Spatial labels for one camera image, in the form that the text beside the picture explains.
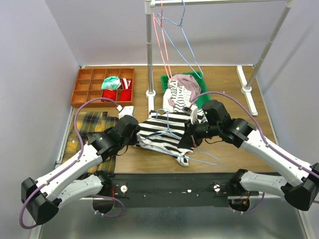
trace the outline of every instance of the plaid cloth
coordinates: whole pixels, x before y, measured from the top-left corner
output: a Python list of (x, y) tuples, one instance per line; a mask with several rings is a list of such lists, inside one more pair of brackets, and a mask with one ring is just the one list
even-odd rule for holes
[[(77, 127), (83, 142), (86, 142), (96, 132), (104, 131), (110, 127), (113, 127), (118, 122), (117, 117), (107, 117), (107, 112), (80, 112), (77, 118)], [(81, 144), (76, 135), (74, 128), (70, 130), (62, 163), (66, 162), (74, 154), (81, 149)], [(109, 157), (106, 161), (100, 163), (98, 166), (94, 166), (88, 170), (89, 174), (95, 173), (95, 171), (107, 171), (110, 176), (113, 175), (115, 169), (115, 155)]]

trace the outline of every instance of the black wire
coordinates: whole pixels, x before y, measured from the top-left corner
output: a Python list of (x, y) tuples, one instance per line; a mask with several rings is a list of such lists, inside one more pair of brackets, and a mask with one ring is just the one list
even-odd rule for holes
[(122, 156), (123, 154), (125, 154), (125, 153), (126, 153), (126, 151), (128, 151), (128, 148), (129, 148), (129, 146), (128, 146), (128, 145), (126, 145), (125, 152), (124, 152), (124, 153), (122, 153), (122, 154), (116, 154), (116, 155), (117, 155), (117, 156)]
[(223, 141), (220, 140), (220, 141), (215, 141), (215, 142), (210, 143), (210, 142), (207, 141), (207, 139), (205, 139), (205, 142), (208, 143), (208, 144), (215, 144), (215, 143), (219, 143), (219, 142), (223, 142)]

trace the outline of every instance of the wooden table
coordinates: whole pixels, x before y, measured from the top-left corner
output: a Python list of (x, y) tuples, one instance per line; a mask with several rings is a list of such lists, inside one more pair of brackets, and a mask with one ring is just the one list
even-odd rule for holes
[[(246, 78), (249, 78), (252, 73), (252, 67), (243, 67)], [(139, 122), (143, 122), (148, 118), (148, 100), (145, 97), (148, 88), (147, 81), (147, 67), (137, 66), (136, 81), (134, 85), (134, 107), (136, 109), (135, 117)], [(171, 67), (173, 73), (189, 72), (188, 67), (173, 66)], [(208, 91), (220, 91), (236, 98), (246, 108), (248, 108), (244, 95), (240, 92), (240, 82), (237, 76), (235, 66), (203, 66), (204, 79)], [(154, 89), (157, 93), (155, 99), (155, 109), (162, 108), (163, 90), (160, 82), (160, 77), (165, 75), (163, 66), (154, 66)], [(266, 137), (274, 141), (274, 135), (269, 123), (266, 109), (255, 81), (252, 85), (252, 95), (259, 115), (256, 117), (261, 125)], [(243, 118), (251, 122), (246, 113), (234, 102), (219, 95), (211, 95), (211, 99), (221, 101), (230, 115), (233, 118)], [(84, 111), (107, 111), (109, 116), (118, 116), (115, 108), (85, 108)], [(213, 139), (212, 141), (219, 141), (220, 138)], [(248, 169), (255, 172), (273, 172), (274, 169), (268, 164), (264, 163), (258, 157), (245, 152), (242, 149), (237, 149), (231, 144), (224, 142), (216, 144), (203, 143), (200, 146), (203, 152), (209, 152), (220, 159), (220, 165), (213, 166), (196, 161), (189, 162), (189, 167), (179, 165), (175, 159), (169, 155), (149, 151), (142, 148), (130, 147), (129, 150), (117, 158), (115, 172), (122, 173), (173, 173), (173, 172), (236, 172), (239, 168)], [(195, 149), (194, 154), (189, 155), (193, 158), (215, 162), (215, 159), (200, 154)]]

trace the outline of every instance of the green basket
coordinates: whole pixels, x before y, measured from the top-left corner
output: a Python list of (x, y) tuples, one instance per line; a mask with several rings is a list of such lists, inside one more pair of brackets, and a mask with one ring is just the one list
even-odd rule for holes
[[(182, 73), (182, 74), (183, 74), (183, 75), (192, 75), (192, 76), (196, 79), (196, 81), (198, 82), (198, 84), (199, 84), (199, 86), (200, 86), (200, 88), (201, 88), (200, 93), (207, 92), (207, 87), (206, 87), (206, 85), (205, 85), (205, 81), (204, 81), (204, 78), (203, 78), (202, 73), (201, 73), (200, 71), (196, 71), (196, 73), (195, 73), (195, 72), (186, 72), (186, 73)], [(164, 93), (165, 93), (165, 91), (167, 90), (168, 76), (166, 76), (166, 75), (165, 75), (165, 76), (162, 76), (162, 77), (160, 78), (160, 81), (161, 81), (161, 85), (162, 85), (163, 90), (164, 90)], [(209, 95), (204, 95), (204, 96), (199, 97), (195, 103), (196, 103), (197, 107), (198, 107), (199, 109), (201, 109), (202, 105), (203, 105), (205, 102), (207, 102), (207, 101), (210, 101), (210, 96), (209, 96)]]

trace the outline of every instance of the gray wall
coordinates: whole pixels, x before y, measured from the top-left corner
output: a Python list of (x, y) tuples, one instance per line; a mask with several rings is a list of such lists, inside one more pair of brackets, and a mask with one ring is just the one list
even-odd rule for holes
[(53, 168), (77, 63), (44, 1), (1, 1), (0, 22), (0, 238), (22, 239), (20, 184)]
[[(147, 63), (143, 0), (46, 0), (46, 3), (80, 65)], [(285, 1), (187, 6), (184, 30), (197, 61), (256, 63), (284, 5)], [(164, 16), (178, 21), (182, 10), (181, 6), (165, 7)], [(167, 22), (164, 26), (191, 61), (181, 31)], [(162, 63), (154, 31), (153, 46), (154, 63)], [(169, 52), (171, 64), (184, 64), (173, 48)]]
[[(319, 162), (319, 1), (296, 1), (259, 75), (281, 147)], [(309, 215), (319, 237), (319, 205)]]

